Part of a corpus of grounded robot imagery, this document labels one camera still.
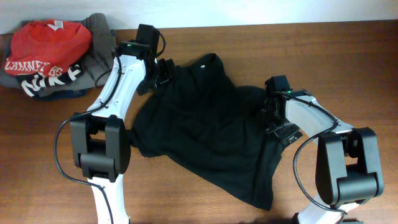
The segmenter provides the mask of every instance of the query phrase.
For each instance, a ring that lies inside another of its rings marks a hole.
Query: pile of clothes
[[[7,40],[0,85],[40,99],[83,96],[101,74],[112,69],[115,46],[116,33],[104,14],[75,22],[23,22]],[[108,77],[103,76],[98,85]]]

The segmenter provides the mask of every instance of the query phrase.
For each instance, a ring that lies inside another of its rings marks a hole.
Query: red shirt
[[[54,20],[30,22],[12,36],[8,74],[57,77],[89,49],[91,33],[83,25],[63,21],[63,28],[54,30],[47,24]]]

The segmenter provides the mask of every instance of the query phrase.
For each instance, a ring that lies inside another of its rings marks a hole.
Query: white wall
[[[0,33],[21,20],[81,20],[102,12],[112,29],[398,19],[398,0],[0,0]]]

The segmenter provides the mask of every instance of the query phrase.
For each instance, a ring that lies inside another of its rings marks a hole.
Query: wooden table
[[[162,29],[164,58],[185,64],[217,53],[236,85],[264,87],[272,75],[287,75],[292,88],[306,88],[335,116],[377,133],[385,191],[349,213],[366,223],[398,223],[398,21],[281,24]],[[135,37],[118,31],[118,40]],[[0,223],[96,223],[89,187],[64,179],[52,155],[54,133],[75,111],[85,111],[101,89],[73,100],[38,101],[0,88]],[[149,95],[134,96],[126,126]],[[143,158],[132,148],[124,176],[124,199],[132,223],[266,223],[291,218],[309,201],[292,173],[292,158],[304,140],[289,146],[275,172],[274,203],[263,211],[227,194],[168,157]],[[73,165],[70,128],[59,139],[65,172]],[[298,171],[315,195],[316,147],[303,150]]]

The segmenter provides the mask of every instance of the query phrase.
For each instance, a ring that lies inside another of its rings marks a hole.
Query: black t-shirt
[[[284,146],[265,134],[266,91],[236,88],[216,54],[174,71],[178,78],[139,110],[133,145],[145,157],[167,155],[236,198],[270,210],[272,176]]]

